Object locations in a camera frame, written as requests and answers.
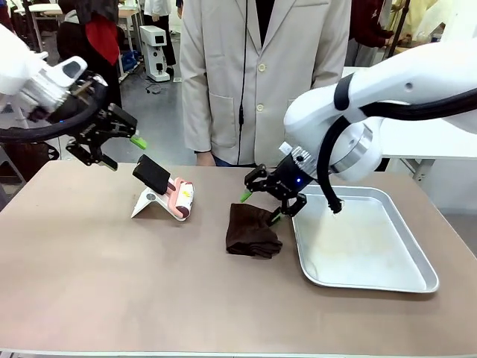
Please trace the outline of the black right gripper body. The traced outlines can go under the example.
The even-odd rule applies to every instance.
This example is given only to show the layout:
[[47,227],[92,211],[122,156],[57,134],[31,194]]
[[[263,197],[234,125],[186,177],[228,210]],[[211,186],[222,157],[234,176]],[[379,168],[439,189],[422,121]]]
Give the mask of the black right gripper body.
[[270,173],[272,189],[270,194],[275,198],[296,198],[297,194],[314,179],[301,170],[291,155],[286,156]]

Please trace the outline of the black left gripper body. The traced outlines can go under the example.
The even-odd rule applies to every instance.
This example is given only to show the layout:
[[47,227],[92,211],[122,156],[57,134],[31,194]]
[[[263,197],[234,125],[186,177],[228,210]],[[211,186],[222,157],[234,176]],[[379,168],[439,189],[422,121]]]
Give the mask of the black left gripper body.
[[107,140],[119,138],[118,109],[100,110],[79,133],[80,145],[101,147]]

